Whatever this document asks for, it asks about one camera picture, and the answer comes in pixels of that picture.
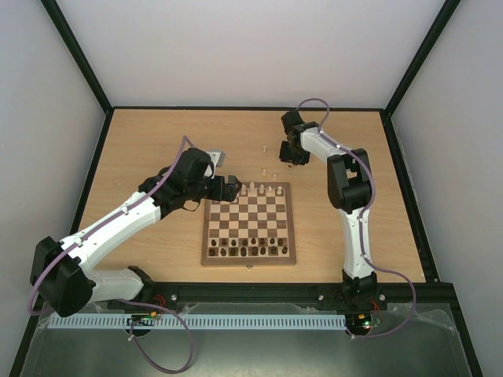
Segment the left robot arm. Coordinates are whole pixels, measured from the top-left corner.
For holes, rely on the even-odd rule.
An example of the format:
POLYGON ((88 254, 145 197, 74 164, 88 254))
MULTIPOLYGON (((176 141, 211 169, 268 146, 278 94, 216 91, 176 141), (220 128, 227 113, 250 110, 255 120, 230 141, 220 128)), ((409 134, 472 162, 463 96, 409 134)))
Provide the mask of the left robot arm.
POLYGON ((137 298, 148 279, 140 269, 98 271, 97 264, 135 233, 184 208, 188 201, 234 201, 240 181, 216 174, 224 159, 221 150, 181 151, 170 166, 146 178, 102 219, 62 240, 48 236, 39 241, 31 267, 35 293, 60 317, 69 317, 91 302, 137 298))

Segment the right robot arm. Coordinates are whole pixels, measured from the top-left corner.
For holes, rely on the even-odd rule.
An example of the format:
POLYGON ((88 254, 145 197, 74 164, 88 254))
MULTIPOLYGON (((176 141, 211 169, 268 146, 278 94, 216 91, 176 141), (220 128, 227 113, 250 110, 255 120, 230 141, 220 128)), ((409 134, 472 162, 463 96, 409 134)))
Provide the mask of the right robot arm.
POLYGON ((287 137, 281 143, 280 161, 305 165, 314 155, 326 163, 329 202, 342 218, 345 243, 342 299, 355 309, 365 305, 377 290, 369 242, 369 208, 375 200, 375 182, 367 152, 351 149, 330 137, 316 122, 305 122, 299 111, 283 114, 287 137))

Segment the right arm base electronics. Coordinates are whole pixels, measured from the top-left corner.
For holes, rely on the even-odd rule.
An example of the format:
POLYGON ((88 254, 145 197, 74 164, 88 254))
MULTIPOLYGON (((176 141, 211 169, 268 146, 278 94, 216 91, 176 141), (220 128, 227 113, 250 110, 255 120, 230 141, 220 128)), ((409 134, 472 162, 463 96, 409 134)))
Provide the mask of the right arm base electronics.
POLYGON ((382 327, 386 309, 387 304, 385 302, 370 299, 367 309, 345 315, 345 332, 354 338, 370 336, 382 327))

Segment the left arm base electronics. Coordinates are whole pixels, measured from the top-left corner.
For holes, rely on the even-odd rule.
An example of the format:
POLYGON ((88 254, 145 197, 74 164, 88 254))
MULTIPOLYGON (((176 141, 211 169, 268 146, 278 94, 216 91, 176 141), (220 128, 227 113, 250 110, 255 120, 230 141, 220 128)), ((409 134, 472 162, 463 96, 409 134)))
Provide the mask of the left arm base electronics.
POLYGON ((133 335, 142 337, 151 331, 154 322, 160 320, 163 316, 163 310, 148 308, 147 313, 132 314, 127 320, 127 325, 134 326, 133 335))

